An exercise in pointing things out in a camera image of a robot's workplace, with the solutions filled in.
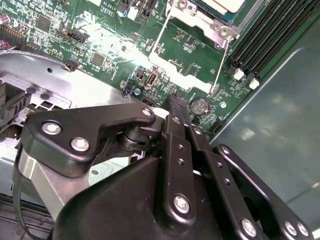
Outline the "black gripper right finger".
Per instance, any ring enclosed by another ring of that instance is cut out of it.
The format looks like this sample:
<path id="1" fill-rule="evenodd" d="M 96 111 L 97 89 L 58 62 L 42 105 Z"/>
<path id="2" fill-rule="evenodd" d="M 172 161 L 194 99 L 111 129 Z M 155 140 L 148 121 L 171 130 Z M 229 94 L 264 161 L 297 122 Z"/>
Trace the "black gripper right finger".
<path id="1" fill-rule="evenodd" d="M 192 124 L 188 102 L 176 97 L 176 113 L 187 125 L 196 168 L 204 182 L 224 240 L 312 240 L 310 228 L 228 146 L 211 147 Z"/>

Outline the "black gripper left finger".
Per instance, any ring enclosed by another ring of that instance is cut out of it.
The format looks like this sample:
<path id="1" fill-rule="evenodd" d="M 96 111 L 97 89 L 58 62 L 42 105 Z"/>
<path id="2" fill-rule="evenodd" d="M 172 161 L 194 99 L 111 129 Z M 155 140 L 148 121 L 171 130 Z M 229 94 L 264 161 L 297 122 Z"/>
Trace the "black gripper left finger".
<path id="1" fill-rule="evenodd" d="M 196 221 L 192 144 L 187 125 L 168 102 L 157 116 L 143 103 L 31 114 L 21 135 L 21 173 L 54 222 L 77 194 L 134 164 L 159 161 L 154 215 L 162 227 Z"/>

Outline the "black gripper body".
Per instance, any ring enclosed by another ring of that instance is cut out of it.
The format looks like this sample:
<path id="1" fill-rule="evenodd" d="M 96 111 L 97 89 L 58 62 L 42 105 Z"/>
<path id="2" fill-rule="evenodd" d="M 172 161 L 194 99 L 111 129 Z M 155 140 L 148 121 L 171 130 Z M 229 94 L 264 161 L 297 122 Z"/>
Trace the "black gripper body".
<path id="1" fill-rule="evenodd" d="M 193 176 L 196 219 L 184 233 L 155 217 L 159 161 L 136 162 L 74 196 L 59 213 L 55 240 L 232 240 L 220 226 L 204 178 Z"/>

